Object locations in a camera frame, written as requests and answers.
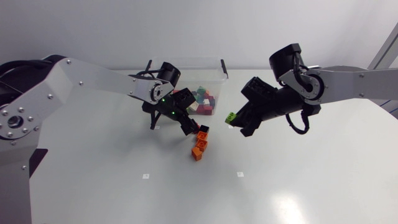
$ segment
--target white tabletop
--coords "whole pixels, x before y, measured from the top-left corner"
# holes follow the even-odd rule
[[[398,121],[346,100],[322,105],[304,136],[280,117],[245,138],[224,120],[253,76],[277,86],[271,71],[230,70],[215,115],[193,116],[210,127],[199,162],[177,122],[151,131],[142,102],[76,89],[42,126],[34,223],[397,223]]]

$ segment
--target stacked orange blocks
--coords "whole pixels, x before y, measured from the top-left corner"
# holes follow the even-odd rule
[[[199,131],[197,134],[197,143],[192,148],[192,156],[196,161],[201,159],[202,154],[205,152],[207,147],[207,135],[208,133]]]

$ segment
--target green block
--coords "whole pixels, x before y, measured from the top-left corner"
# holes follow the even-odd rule
[[[225,119],[225,123],[231,124],[231,121],[233,121],[236,118],[236,114],[230,112],[228,117]]]
[[[199,95],[204,95],[206,93],[206,89],[203,86],[199,86],[199,89],[197,90],[197,93]]]

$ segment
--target toy cube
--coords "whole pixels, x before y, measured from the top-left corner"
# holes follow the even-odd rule
[[[195,159],[195,161],[199,161],[201,159],[202,151],[200,150],[199,147],[194,147],[192,148],[192,157]]]
[[[199,105],[197,109],[198,114],[204,114],[205,113],[205,108],[203,105]]]
[[[207,133],[204,133],[203,131],[199,131],[197,134],[197,139],[202,139],[205,140],[207,139]]]
[[[231,121],[233,121],[233,119],[235,119],[235,118],[236,118],[236,114],[230,112],[228,117],[226,117],[226,119],[225,119],[225,123],[231,124]]]
[[[209,127],[208,127],[208,126],[201,125],[201,126],[199,127],[199,131],[204,132],[204,133],[209,133]]]
[[[195,102],[193,102],[188,108],[189,108],[190,110],[196,112],[196,110],[198,110],[198,107],[199,107],[199,103],[195,101]]]
[[[206,93],[206,89],[203,86],[199,86],[197,93],[198,93],[198,95],[204,96]]]
[[[194,96],[199,104],[203,104],[205,97],[203,95]]]
[[[210,101],[210,106],[212,106],[214,108],[216,106],[216,100],[213,98],[213,99],[210,99],[209,101]]]
[[[205,109],[205,115],[211,115],[213,113],[213,107],[212,106],[204,106]]]
[[[209,99],[204,99],[203,100],[203,105],[210,106],[210,100]]]
[[[210,92],[209,92],[208,90],[206,90],[206,91],[205,91],[205,98],[206,98],[206,99],[208,99],[208,98],[209,98],[209,96],[210,96],[210,94],[209,94],[209,93],[210,93]]]
[[[198,139],[196,147],[198,147],[199,150],[201,150],[201,152],[205,152],[206,147],[207,147],[207,141],[205,141],[203,139]]]

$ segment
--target plastic storage bin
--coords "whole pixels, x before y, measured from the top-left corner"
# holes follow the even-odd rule
[[[171,63],[181,72],[174,91],[188,88],[197,99],[187,109],[189,114],[213,115],[221,88],[228,79],[224,60],[218,57],[155,57],[150,69],[159,69],[163,62]]]

